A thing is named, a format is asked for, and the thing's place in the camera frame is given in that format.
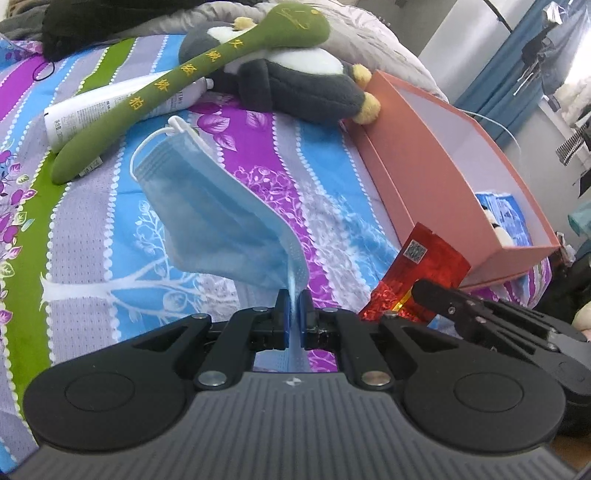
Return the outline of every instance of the blue curtain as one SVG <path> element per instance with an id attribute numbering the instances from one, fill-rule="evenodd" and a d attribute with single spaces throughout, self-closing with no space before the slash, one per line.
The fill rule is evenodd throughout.
<path id="1" fill-rule="evenodd" d="M 569 0 L 557 1 L 567 8 Z M 513 96 L 517 80 L 524 71 L 522 48 L 543 29 L 543 9 L 550 0 L 535 0 L 531 8 L 505 40 L 499 51 L 472 82 L 455 106 L 496 120 L 514 135 L 531 116 L 542 98 L 542 83 L 538 76 L 527 88 Z M 497 125 L 478 119 L 492 139 L 503 148 L 511 137 Z"/>

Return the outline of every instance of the metal screw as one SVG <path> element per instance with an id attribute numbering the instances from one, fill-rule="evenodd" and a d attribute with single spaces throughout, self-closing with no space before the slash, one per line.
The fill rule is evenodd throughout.
<path id="1" fill-rule="evenodd" d="M 219 387 L 226 383 L 228 378 L 223 372 L 218 372 L 217 370 L 208 370 L 207 372 L 203 372 L 199 375 L 198 379 L 201 385 L 205 385 L 207 387 Z"/>
<path id="2" fill-rule="evenodd" d="M 390 382 L 390 375 L 379 370 L 372 370 L 361 375 L 361 381 L 370 387 L 383 387 Z"/>

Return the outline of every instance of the white tube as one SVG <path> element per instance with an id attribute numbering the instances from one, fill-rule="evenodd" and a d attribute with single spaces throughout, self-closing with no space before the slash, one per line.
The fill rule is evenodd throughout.
<path id="1" fill-rule="evenodd" d="M 72 139 L 80 130 L 165 73 L 167 72 L 154 73 L 107 85 L 46 108 L 44 120 L 51 149 L 54 152 L 59 152 L 68 140 Z M 199 97 L 212 87 L 212 80 L 199 79 L 175 93 L 146 115 L 144 119 L 184 110 L 197 102 Z"/>

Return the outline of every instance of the red packet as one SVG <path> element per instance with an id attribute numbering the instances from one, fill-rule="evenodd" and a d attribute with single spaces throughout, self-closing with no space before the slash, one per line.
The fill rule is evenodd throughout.
<path id="1" fill-rule="evenodd" d="M 413 301 L 414 283 L 427 278 L 443 287 L 458 288 L 469 270 L 470 264 L 457 250 L 417 223 L 359 317 L 379 320 L 382 312 L 393 310 L 412 322 L 430 322 L 435 314 Z"/>

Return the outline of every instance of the surgical mask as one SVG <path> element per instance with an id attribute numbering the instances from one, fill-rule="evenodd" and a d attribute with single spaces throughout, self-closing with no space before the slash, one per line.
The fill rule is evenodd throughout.
<path id="1" fill-rule="evenodd" d="M 134 168 L 138 152 L 162 133 L 172 135 Z M 175 267 L 229 278 L 275 295 L 287 288 L 295 305 L 309 280 L 297 236 L 215 162 L 207 144 L 182 118 L 171 117 L 168 126 L 140 144 L 129 172 L 164 225 L 164 247 Z M 290 343 L 299 346 L 297 340 L 290 335 Z"/>

